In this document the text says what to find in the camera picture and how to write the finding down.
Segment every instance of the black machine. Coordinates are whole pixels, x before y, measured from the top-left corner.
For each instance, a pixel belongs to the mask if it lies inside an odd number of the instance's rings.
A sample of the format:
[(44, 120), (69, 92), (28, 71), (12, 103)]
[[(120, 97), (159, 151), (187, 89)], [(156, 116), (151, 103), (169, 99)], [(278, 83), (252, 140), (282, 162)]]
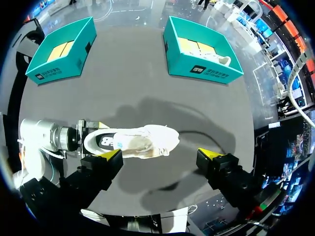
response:
[[(262, 226), (282, 201), (285, 191), (275, 184), (261, 190), (261, 181), (242, 170), (238, 158), (232, 154), (218, 155), (199, 149), (196, 164), (213, 189), (219, 189), (233, 207), (238, 207), (243, 220), (224, 230), (225, 234), (254, 231)], [(107, 190), (112, 179), (123, 166), (122, 152), (111, 151), (102, 157), (86, 155), (81, 166), (69, 177), (60, 179), (60, 188), (43, 178), (32, 179), (20, 187), (27, 206), (45, 227), (51, 227), (58, 219), (63, 230), (90, 233), (115, 229), (94, 222), (80, 214), (101, 190)]]

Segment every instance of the shiny floor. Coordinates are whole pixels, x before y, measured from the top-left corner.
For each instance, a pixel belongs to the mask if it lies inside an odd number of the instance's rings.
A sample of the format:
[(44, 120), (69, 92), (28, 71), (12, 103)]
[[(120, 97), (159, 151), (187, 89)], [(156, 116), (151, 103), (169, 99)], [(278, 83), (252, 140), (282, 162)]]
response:
[(265, 55), (254, 56), (241, 35), (212, 6), (206, 10), (194, 0), (77, 0), (41, 23), (48, 34), (73, 21), (93, 16), (97, 31), (109, 27), (163, 29), (168, 16), (191, 20), (221, 32), (230, 42), (244, 71), (255, 129), (278, 120), (272, 85), (276, 82)]

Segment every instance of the shoe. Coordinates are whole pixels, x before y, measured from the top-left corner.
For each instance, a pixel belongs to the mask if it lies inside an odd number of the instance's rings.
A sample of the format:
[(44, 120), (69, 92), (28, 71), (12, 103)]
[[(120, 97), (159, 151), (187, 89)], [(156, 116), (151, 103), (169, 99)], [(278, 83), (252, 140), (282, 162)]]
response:
[(168, 156), (179, 143), (179, 133), (169, 127), (149, 124), (135, 129), (99, 129), (88, 134), (84, 148), (94, 154), (121, 149), (123, 158)]

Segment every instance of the open box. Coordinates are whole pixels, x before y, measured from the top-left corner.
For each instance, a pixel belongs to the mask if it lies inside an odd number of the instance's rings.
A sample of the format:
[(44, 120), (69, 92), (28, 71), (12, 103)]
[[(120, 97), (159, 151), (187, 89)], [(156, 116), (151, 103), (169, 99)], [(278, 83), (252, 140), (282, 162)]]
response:
[[(228, 84), (242, 76), (243, 70), (225, 36), (195, 22), (170, 16), (163, 34), (168, 73)], [(229, 58), (227, 64), (194, 56), (183, 48), (182, 39), (193, 42), (199, 50), (208, 46), (221, 58)]]
[(93, 17), (50, 33), (38, 47), (26, 75), (38, 85), (81, 75), (95, 37)]

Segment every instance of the gray table surface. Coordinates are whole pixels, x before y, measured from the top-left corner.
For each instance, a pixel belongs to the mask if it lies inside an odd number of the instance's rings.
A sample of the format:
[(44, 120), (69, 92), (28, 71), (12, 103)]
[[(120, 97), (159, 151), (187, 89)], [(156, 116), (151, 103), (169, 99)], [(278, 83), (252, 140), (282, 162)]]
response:
[[(162, 213), (218, 194), (197, 171), (198, 147), (233, 153), (244, 170), (252, 169), (253, 121), (244, 79), (221, 85), (169, 76), (158, 29), (97, 32), (80, 77), (41, 86), (27, 81), (20, 122), (24, 118), (69, 126), (85, 118), (113, 128), (160, 124), (180, 132), (180, 144), (168, 157), (124, 160), (108, 191), (89, 207), (100, 213)], [(70, 154), (66, 175), (79, 164)]]

